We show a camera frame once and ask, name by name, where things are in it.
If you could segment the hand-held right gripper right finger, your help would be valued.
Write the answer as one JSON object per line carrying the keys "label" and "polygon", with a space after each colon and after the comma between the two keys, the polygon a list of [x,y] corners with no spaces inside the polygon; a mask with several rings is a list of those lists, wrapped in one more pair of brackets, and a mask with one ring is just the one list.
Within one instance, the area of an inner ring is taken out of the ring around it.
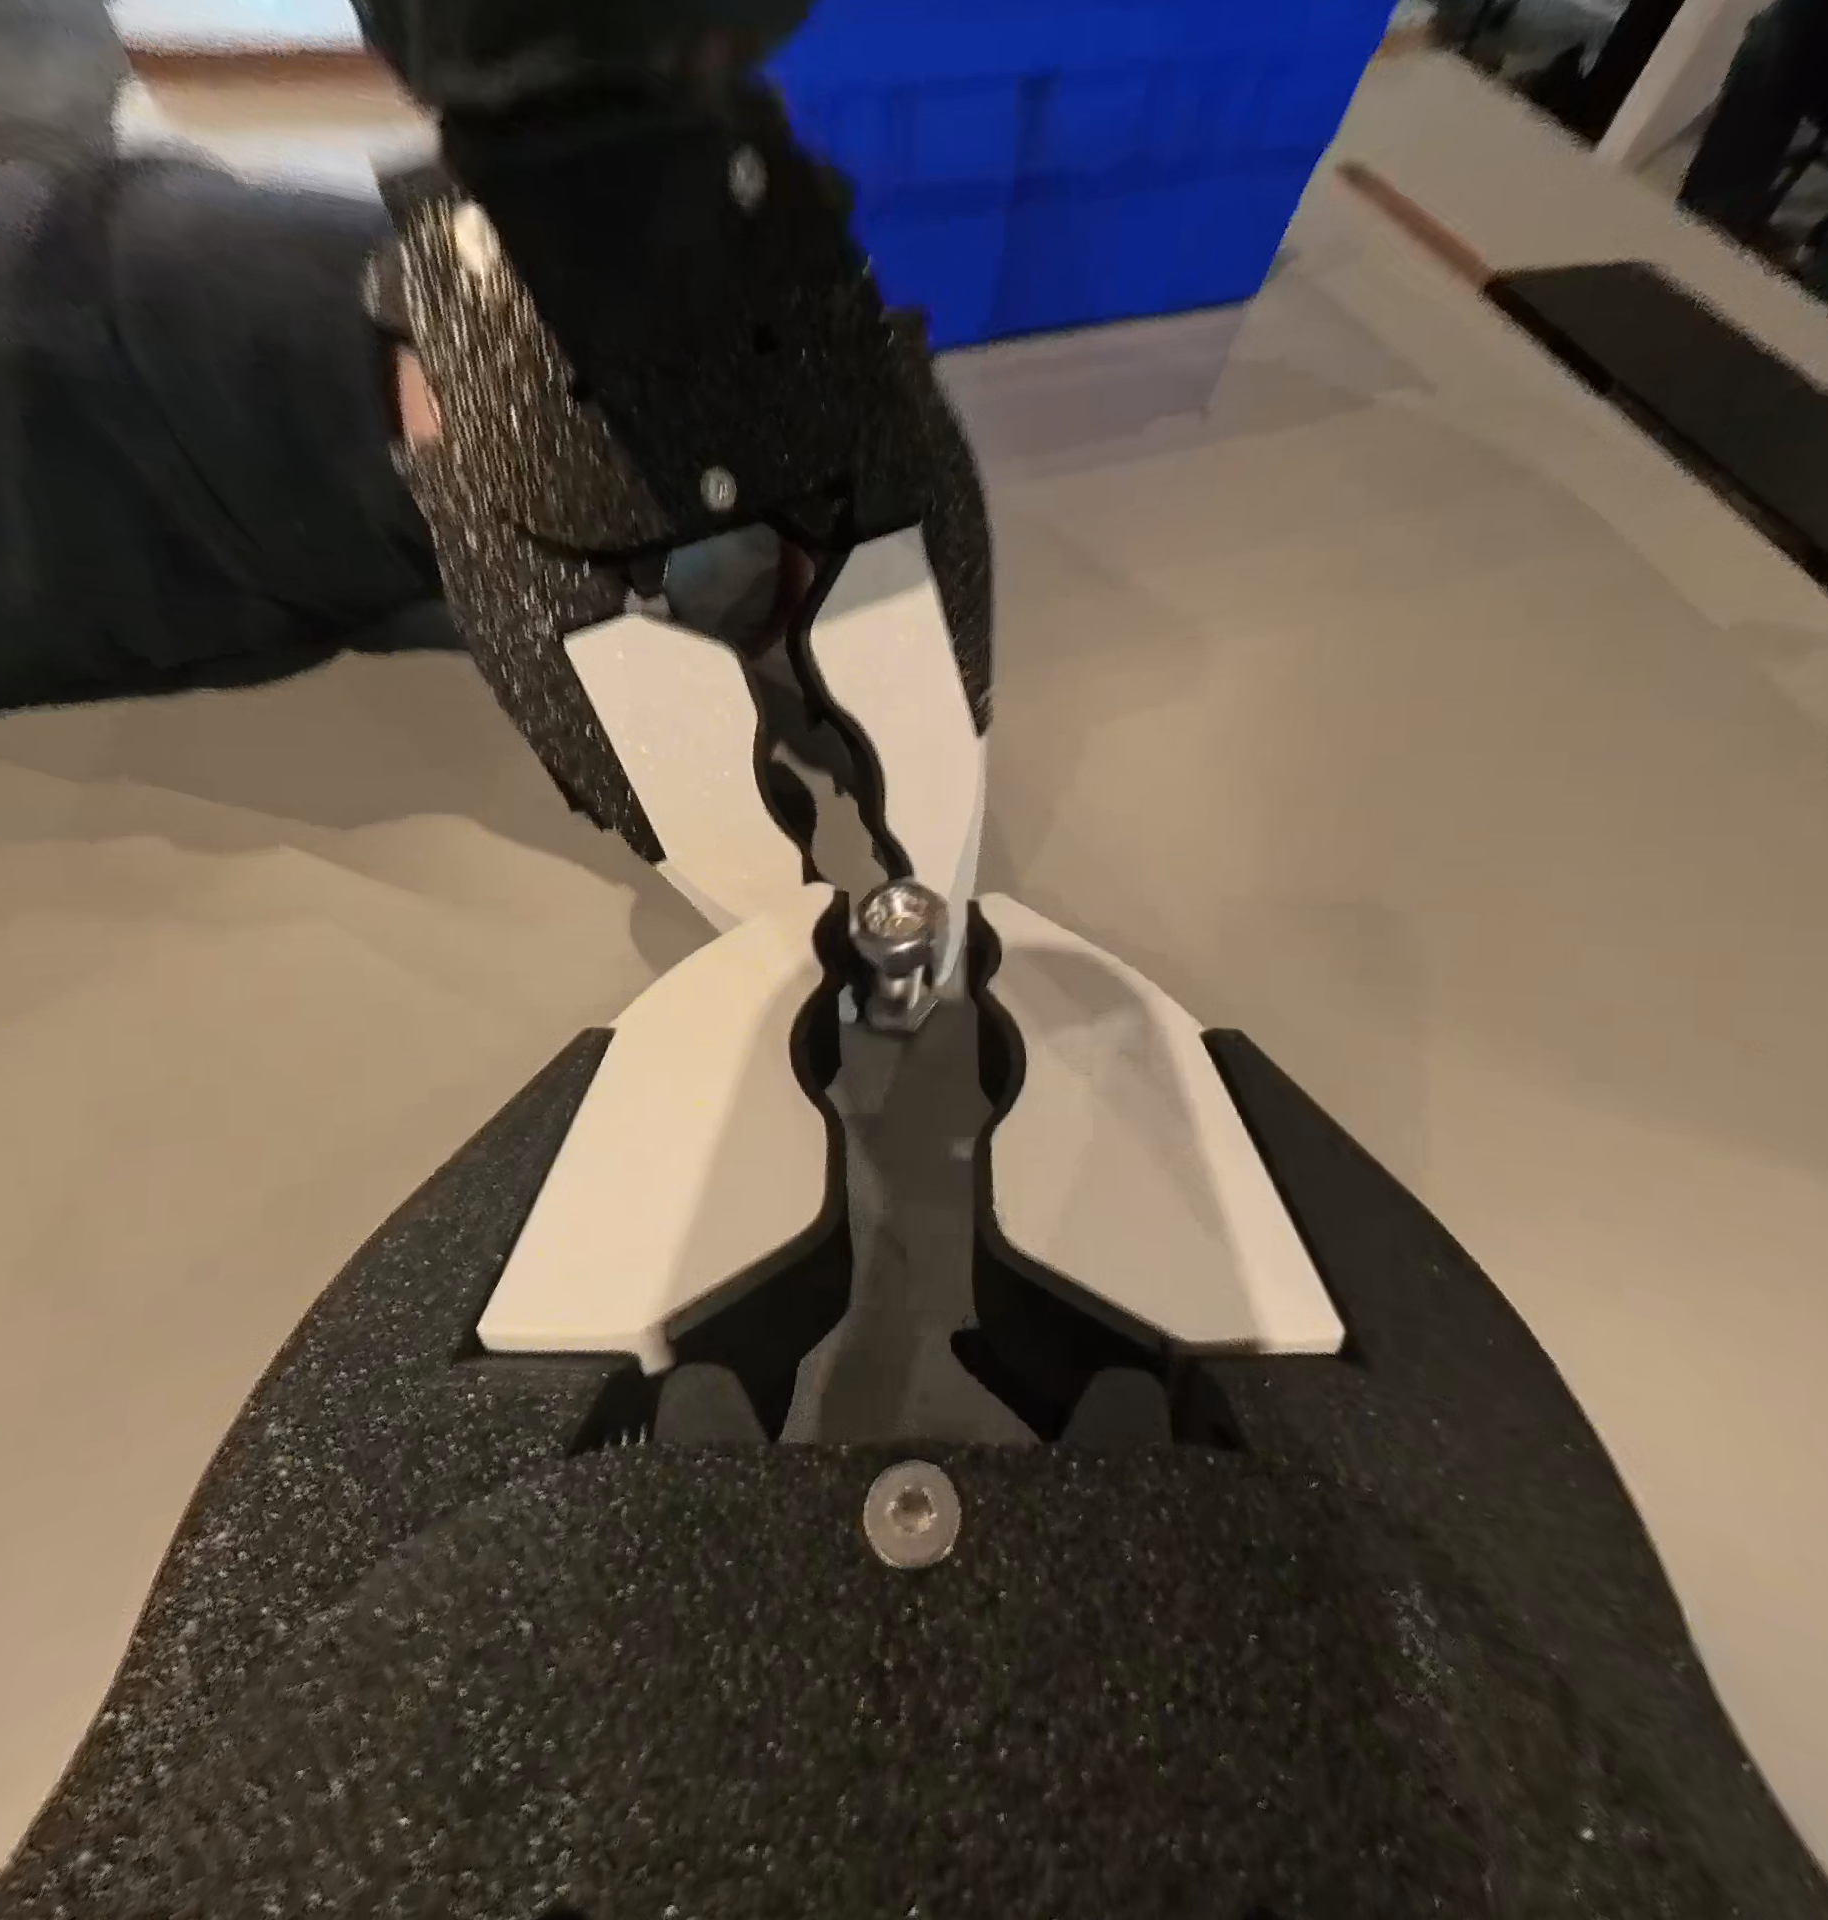
{"label": "hand-held right gripper right finger", "polygon": [[1336,1356],[1341,1312],[1205,1023],[1018,899],[977,911],[994,1252],[1168,1351]]}

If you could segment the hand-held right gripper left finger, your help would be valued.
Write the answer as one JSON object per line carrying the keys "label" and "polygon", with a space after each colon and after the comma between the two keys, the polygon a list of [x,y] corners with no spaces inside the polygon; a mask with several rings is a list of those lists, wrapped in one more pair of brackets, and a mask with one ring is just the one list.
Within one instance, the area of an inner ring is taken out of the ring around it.
{"label": "hand-held right gripper left finger", "polygon": [[830,884],[720,933],[614,1020],[479,1316],[496,1359],[647,1374],[743,1292],[844,1233],[838,1121],[814,1063],[838,988]]}

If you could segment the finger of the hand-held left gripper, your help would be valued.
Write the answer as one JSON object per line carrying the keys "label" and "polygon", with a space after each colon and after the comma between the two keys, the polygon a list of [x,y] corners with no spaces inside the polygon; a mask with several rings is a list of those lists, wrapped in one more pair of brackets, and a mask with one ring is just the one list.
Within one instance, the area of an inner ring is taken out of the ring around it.
{"label": "finger of the hand-held left gripper", "polygon": [[816,797],[735,647],[626,613],[567,637],[567,661],[659,847],[654,868],[707,924],[830,905]]}
{"label": "finger of the hand-held left gripper", "polygon": [[972,901],[989,747],[918,529],[842,558],[806,619],[804,662],[849,744],[857,804],[885,868]]}

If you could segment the silver bolt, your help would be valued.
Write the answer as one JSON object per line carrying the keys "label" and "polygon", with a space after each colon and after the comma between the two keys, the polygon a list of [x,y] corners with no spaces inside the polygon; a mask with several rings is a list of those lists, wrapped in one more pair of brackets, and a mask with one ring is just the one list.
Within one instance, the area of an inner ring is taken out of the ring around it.
{"label": "silver bolt", "polygon": [[913,1009],[942,982],[951,905],[917,878],[889,880],[851,912],[851,944],[871,996]]}

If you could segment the blue plastic crate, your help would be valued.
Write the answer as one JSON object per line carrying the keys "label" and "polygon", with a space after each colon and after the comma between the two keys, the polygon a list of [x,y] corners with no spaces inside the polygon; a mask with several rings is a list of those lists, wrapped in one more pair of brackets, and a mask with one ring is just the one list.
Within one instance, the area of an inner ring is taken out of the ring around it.
{"label": "blue plastic crate", "polygon": [[1249,303],[1389,2],[827,2],[766,63],[939,352]]}

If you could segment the person's dark clothing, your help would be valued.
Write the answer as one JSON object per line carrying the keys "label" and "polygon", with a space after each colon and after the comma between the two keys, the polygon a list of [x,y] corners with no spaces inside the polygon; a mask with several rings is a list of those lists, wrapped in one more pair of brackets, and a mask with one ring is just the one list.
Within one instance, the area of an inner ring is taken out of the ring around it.
{"label": "person's dark clothing", "polygon": [[373,198],[131,149],[107,4],[0,4],[0,712],[463,654]]}

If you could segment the brown wooden stick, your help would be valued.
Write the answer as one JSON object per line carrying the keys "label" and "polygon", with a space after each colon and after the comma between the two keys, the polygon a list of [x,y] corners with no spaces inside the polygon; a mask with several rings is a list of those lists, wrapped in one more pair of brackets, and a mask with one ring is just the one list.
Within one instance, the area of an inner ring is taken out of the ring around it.
{"label": "brown wooden stick", "polygon": [[1443,217],[1431,212],[1359,159],[1341,160],[1336,181],[1349,186],[1365,205],[1372,206],[1450,277],[1480,294],[1488,291],[1497,277],[1495,269],[1478,248]]}

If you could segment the black flat pad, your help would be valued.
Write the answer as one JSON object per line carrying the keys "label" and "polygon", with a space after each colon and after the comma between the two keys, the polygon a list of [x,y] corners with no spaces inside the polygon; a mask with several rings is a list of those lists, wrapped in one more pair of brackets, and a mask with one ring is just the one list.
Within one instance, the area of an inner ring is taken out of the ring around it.
{"label": "black flat pad", "polygon": [[1828,388],[1644,260],[1500,273],[1483,294],[1828,592]]}

